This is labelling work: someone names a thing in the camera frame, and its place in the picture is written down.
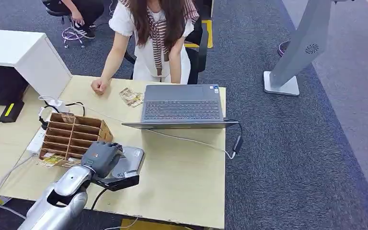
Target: wooden desk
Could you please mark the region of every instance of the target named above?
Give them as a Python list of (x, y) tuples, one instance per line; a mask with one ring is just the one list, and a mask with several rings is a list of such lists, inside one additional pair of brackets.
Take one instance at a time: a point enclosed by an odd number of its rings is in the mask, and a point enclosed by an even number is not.
[[(0, 179), (11, 169), (23, 154), (30, 140), (39, 129), (37, 115), (44, 105), (36, 91), (29, 87), (23, 98), (24, 107), (15, 123), (0, 123)], [(0, 115), (4, 110), (0, 106)]]
[[(155, 82), (113, 79), (105, 95), (99, 97), (90, 89), (94, 78), (75, 76), (62, 93), (67, 101), (83, 102), (87, 107), (113, 118), (136, 122), (142, 106), (130, 108), (118, 93), (125, 87), (144, 92), (147, 84)], [(220, 89), (225, 108), (225, 89)], [(72, 108), (75, 114), (81, 108)], [(87, 109), (87, 116), (104, 119), (115, 142), (144, 149), (146, 157), (140, 172), (139, 185), (117, 192), (106, 192), (95, 210), (148, 219), (224, 228), (225, 153), (193, 142), (163, 137), (145, 130), (121, 126), (101, 114)], [(225, 149), (225, 130), (169, 130), (167, 134), (192, 138)], [(0, 195), (36, 200), (42, 191), (59, 179), (65, 168), (44, 168), (33, 159), (15, 170)], [(10, 169), (1, 167), (2, 171)], [(90, 208), (101, 187), (92, 184), (88, 189)]]

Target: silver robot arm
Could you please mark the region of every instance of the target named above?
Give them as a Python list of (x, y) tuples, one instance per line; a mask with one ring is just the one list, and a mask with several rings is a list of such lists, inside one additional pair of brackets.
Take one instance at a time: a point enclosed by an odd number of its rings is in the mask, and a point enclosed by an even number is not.
[(89, 183), (92, 175), (91, 169), (81, 165), (70, 168), (43, 192), (18, 229), (65, 229), (84, 210), (88, 195), (83, 184)]
[(124, 178), (106, 178), (124, 157), (117, 143), (94, 142), (81, 159), (81, 165), (70, 168), (52, 183), (29, 209), (18, 230), (64, 230), (84, 210), (90, 183), (110, 191), (139, 184), (137, 171)]

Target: stand base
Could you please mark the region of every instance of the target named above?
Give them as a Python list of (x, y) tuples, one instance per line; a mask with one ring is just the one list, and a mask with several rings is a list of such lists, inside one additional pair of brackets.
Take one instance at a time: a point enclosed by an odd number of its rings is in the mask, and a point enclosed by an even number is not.
[(272, 88), (270, 85), (270, 71), (265, 71), (263, 73), (263, 80), (264, 80), (264, 91), (266, 93), (276, 93), (276, 94), (283, 94), (289, 96), (298, 96), (299, 89), (297, 83), (297, 77), (292, 77), (287, 83), (285, 83), (280, 88)]

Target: woman's hand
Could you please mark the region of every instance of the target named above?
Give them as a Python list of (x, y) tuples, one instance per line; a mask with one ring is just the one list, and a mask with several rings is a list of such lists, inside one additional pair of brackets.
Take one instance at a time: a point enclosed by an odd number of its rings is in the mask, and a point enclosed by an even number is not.
[(72, 11), (71, 17), (76, 23), (84, 25), (84, 19), (82, 18), (82, 15), (78, 10)]
[(109, 83), (110, 80), (108, 79), (98, 78), (92, 81), (91, 88), (97, 95), (102, 95), (105, 92), (106, 88), (108, 87)]

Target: food wrapper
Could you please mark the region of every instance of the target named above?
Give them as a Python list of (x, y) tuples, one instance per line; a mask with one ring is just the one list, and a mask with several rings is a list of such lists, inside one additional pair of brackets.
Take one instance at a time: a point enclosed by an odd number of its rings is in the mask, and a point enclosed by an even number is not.
[(75, 165), (80, 165), (81, 164), (81, 160), (80, 159), (75, 159), (75, 158), (69, 158), (69, 161), (65, 164), (63, 164), (63, 167), (68, 167), (71, 168), (72, 166)]
[(131, 107), (136, 107), (143, 103), (144, 94), (141, 92), (133, 92), (130, 88), (124, 88), (120, 93), (119, 96), (122, 100)]
[(56, 165), (57, 163), (59, 163), (62, 160), (64, 160), (64, 157), (53, 155), (53, 156), (44, 158), (44, 160), (42, 160), (42, 161), (39, 161), (37, 163), (37, 165), (42, 165), (42, 166), (50, 168), (50, 167)]

